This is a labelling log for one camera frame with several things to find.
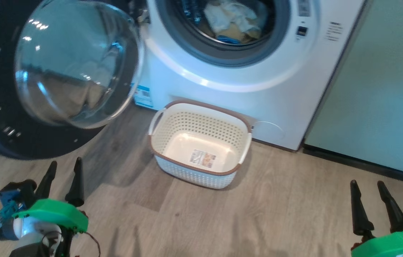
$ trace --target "open washing machine door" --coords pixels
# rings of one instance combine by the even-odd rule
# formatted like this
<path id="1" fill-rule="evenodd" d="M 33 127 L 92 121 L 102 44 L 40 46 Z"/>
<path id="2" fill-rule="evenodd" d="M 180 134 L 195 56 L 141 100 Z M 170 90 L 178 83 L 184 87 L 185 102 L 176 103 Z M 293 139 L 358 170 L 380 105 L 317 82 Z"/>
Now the open washing machine door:
<path id="1" fill-rule="evenodd" d="M 144 45 L 131 1 L 0 0 L 0 154 L 52 158 L 132 101 Z"/>

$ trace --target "empty laundry basket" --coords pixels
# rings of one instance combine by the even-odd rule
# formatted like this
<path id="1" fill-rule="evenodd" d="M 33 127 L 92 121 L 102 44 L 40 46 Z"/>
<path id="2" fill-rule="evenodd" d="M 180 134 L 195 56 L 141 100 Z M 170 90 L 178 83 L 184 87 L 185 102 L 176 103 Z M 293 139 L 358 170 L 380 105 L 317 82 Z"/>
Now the empty laundry basket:
<path id="1" fill-rule="evenodd" d="M 252 134 L 246 120 L 233 112 L 174 101 L 155 114 L 149 137 L 151 151 L 165 172 L 220 189 L 234 179 L 248 153 Z"/>

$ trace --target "green gripper part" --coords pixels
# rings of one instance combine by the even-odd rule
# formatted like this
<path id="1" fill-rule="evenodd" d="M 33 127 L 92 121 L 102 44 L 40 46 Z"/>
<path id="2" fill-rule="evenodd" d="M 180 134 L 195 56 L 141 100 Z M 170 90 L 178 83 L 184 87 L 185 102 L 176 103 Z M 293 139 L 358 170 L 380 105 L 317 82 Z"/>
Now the green gripper part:
<path id="1" fill-rule="evenodd" d="M 403 254 L 403 232 L 376 237 L 351 252 L 352 257 L 396 257 Z"/>
<path id="2" fill-rule="evenodd" d="M 28 210 L 20 211 L 13 215 L 14 218 L 37 218 L 40 221 L 50 222 L 72 229 L 75 232 L 84 233 L 89 226 L 89 219 L 80 210 L 69 203 L 40 199 Z"/>

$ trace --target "basket handle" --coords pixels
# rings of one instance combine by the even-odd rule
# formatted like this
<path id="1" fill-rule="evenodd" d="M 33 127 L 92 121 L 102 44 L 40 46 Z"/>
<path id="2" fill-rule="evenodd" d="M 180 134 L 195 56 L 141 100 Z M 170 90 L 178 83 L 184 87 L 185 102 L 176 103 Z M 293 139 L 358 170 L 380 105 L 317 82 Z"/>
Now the basket handle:
<path id="1" fill-rule="evenodd" d="M 157 111 L 157 112 L 155 113 L 154 117 L 152 117 L 151 124 L 149 124 L 149 131 L 148 131 L 148 134 L 149 134 L 150 136 L 151 136 L 151 135 L 154 135 L 154 129 L 155 129 L 155 126 L 156 126 L 157 119 L 159 119 L 159 117 L 160 117 L 166 110 L 167 110 L 166 108 L 163 108 L 162 110 Z"/>
<path id="2" fill-rule="evenodd" d="M 251 141 L 252 141 L 252 134 L 248 133 L 248 138 L 247 138 L 247 141 L 246 141 L 246 147 L 244 148 L 244 152 L 241 155 L 241 158 L 239 159 L 238 164 L 243 164 L 243 161 L 246 158 L 246 155 L 248 154 L 249 147 L 251 146 Z"/>

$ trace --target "white washing machine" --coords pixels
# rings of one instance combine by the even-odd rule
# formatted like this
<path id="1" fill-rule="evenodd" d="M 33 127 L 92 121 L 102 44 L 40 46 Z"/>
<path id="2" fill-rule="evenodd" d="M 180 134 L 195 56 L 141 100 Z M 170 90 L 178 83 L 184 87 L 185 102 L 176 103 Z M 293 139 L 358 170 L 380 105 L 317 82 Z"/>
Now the white washing machine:
<path id="1" fill-rule="evenodd" d="M 226 4 L 245 14 L 215 30 L 213 17 L 221 16 L 207 8 Z M 0 154 L 41 159 L 73 151 L 133 97 L 156 110 L 179 98 L 230 109 L 249 119 L 257 140 L 296 150 L 362 5 L 0 1 Z"/>
<path id="2" fill-rule="evenodd" d="M 255 139 L 297 150 L 363 0 L 275 0 L 274 28 L 245 50 L 207 46 L 178 18 L 179 2 L 148 2 L 136 104 L 155 110 L 180 98 L 213 104 L 248 117 Z"/>

